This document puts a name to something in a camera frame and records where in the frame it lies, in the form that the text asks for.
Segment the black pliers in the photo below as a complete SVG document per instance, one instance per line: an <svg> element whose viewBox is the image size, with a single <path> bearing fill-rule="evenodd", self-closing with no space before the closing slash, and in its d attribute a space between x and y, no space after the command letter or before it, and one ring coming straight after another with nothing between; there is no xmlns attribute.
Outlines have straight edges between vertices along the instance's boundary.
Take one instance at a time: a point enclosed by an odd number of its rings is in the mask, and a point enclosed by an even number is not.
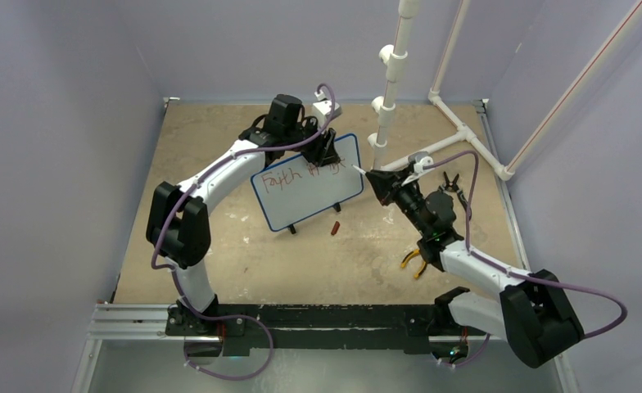
<svg viewBox="0 0 642 393"><path fill-rule="evenodd" d="M459 181L460 174L456 174L454 180L449 180L449 175L444 172L444 184L439 186L439 191L441 192L455 192L456 196L459 198L459 203L463 206L463 210L468 212L468 201L466 196L463 194L463 190L459 187L457 182ZM472 207L471 214L468 216L468 220L472 218Z"/></svg>

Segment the floor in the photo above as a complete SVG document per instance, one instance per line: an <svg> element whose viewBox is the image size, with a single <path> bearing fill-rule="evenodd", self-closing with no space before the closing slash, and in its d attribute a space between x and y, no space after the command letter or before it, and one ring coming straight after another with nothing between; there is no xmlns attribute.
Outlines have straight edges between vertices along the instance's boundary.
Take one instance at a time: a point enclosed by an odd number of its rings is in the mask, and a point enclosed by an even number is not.
<svg viewBox="0 0 642 393"><path fill-rule="evenodd" d="M267 106L170 106L133 225L116 303L169 304L176 300L170 276L150 268L152 248L144 233L152 192L164 180L177 183L206 167L267 110ZM453 110L485 141L472 106L455 106ZM377 130L371 107L343 106L343 115L332 127L339 136L358 136L362 166L369 169L372 151L366 139ZM433 106L398 106L386 162L453 132L451 123ZM469 146L461 142L434 157L446 158ZM460 173L459 184L467 191L472 168L472 157L467 156L444 170L451 177ZM424 176L420 182L423 192L431 191L443 182L441 171ZM464 214L458 204L455 208L459 216L455 227L463 234ZM472 209L473 245L520 266L495 175L484 162L478 171ZM341 227L331 237L335 221ZM403 256L415 248L418 233L395 206L379 205L369 186L346 202L341 213L326 210L296 227L296 235L270 232L249 182L211 212L212 247L206 267L220 302L424 304L453 287L469 287L460 278L432 267L419 280L413 279L419 259L400 269Z"/></svg>

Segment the pliers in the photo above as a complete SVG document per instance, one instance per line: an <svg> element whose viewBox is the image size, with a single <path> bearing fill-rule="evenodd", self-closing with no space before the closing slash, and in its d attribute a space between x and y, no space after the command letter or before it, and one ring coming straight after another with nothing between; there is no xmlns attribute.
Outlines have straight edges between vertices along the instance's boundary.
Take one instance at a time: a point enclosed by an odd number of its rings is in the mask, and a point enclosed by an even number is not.
<svg viewBox="0 0 642 393"><path fill-rule="evenodd" d="M416 256L420 256L419 249L415 249L414 251L409 252L408 255L406 255L405 258L403 258L403 261L400 262L400 268L405 269L405 266L408 266L408 262L410 262L410 260L415 258ZM423 265L420 266L420 270L418 270L416 274L413 274L413 277L417 280L418 278L420 278L420 276L423 275L423 273L425 273L426 269L427 269L427 262L423 260Z"/></svg>
<svg viewBox="0 0 642 393"><path fill-rule="evenodd" d="M461 206L463 206L463 210L468 211L468 201L466 200L466 196L463 194L463 190L457 182L459 181L460 174L456 174L454 177L454 180L449 180L449 175L444 172L444 184L439 186L439 191L442 192L455 192L456 196L459 199L459 202ZM468 220L470 220L472 217L472 207L471 207L471 214L468 216Z"/></svg>

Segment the yellow-handled pliers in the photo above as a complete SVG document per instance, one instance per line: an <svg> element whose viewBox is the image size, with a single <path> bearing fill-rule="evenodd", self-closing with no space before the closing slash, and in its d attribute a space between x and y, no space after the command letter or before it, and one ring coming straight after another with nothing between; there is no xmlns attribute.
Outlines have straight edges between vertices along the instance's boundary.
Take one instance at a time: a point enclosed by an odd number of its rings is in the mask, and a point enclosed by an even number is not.
<svg viewBox="0 0 642 393"><path fill-rule="evenodd" d="M409 252L408 255L403 258L403 261L400 262L400 268L405 269L405 266L408 266L408 262L410 262L410 260L415 258L416 256L420 256L419 249ZM418 278L420 278L420 276L423 275L423 273L425 273L425 270L427 270L427 262L423 260L423 265L420 266L420 270L418 270L416 274L413 274L413 277L417 280Z"/></svg>

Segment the blue whiteboard frame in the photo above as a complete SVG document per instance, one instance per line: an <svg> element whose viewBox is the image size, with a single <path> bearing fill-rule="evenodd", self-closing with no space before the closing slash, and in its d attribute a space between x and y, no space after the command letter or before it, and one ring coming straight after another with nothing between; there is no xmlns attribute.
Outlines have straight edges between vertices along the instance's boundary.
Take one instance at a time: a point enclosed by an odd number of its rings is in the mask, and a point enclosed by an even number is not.
<svg viewBox="0 0 642 393"><path fill-rule="evenodd" d="M336 138L335 142L341 141L342 139L345 139L345 138L353 138L353 139L355 140L355 151L357 152L357 162L358 162L358 164L359 164L359 167L361 168L361 167L362 167L362 161L361 161L361 157L359 156L359 144L358 144L358 142L357 142L357 135L355 135L355 134L353 134L353 133L348 133L348 134L343 135L342 137ZM270 231L271 231L271 232L280 232L280 231L282 231L282 230L284 230L284 229L287 229L287 227L280 228L280 229L273 229L273 227L270 225L270 219L268 218L268 215L265 213L265 209L263 208L263 202L261 202L261 200L260 200L260 196L258 195L258 191L256 191L256 188L255 188L255 186L254 186L254 177L256 177L257 175L259 175L259 174L263 173L265 170L271 170L272 168L278 167L278 166L280 166L280 165L282 165L282 164L285 164L285 163L286 163L286 162L288 162L288 161L295 160L295 159L297 159L297 158L299 158L299 157L301 157L301 154L296 154L296 155L294 155L294 156L292 156L292 157L290 157L290 158L287 158L287 159L285 159L285 160L282 160L282 161L278 162L278 163L277 163L277 164L275 164L275 165L271 165L271 166L269 166L269 167L267 167L267 168L264 168L264 169L263 169L263 170L261 170L260 172L258 172L258 173L256 173L256 174L254 174L253 176L251 176L251 178L249 179L249 181L251 182L251 188L253 188L253 189L254 189L254 193L255 193L255 195L256 195L256 199L258 200L258 204L259 204L259 206L260 206L260 210L263 212L263 216L265 217L265 222L266 222L266 223L268 223L268 228L270 229ZM347 197L347 198L343 199L342 201L338 201L338 202L336 202L336 203L343 203L343 202L348 201L348 200L350 200L350 199L352 199L352 198L354 198L354 197L357 197L359 194L361 194L362 192L364 192L364 176L360 176L360 177L359 177L359 181L360 181L360 183L362 184L362 187L359 189L359 192L357 192L356 194L351 195L351 196L349 196L349 197ZM300 222L304 221L305 219L308 219L309 217L315 216L315 215L317 215L318 213L321 213L322 211L324 211L324 210L328 210L328 209L330 209L330 208L332 208L332 207L333 207L333 205L326 206L326 207L322 208L322 209L321 209L321 210L319 210L319 211L316 211L316 212L314 212L314 213L312 213L312 214L310 214L310 215L307 215L307 216L306 216L306 217L304 217L303 219L298 219L298 220L297 220L297 221L295 221L294 223L290 223L289 225L294 225L294 224L300 223Z"/></svg>

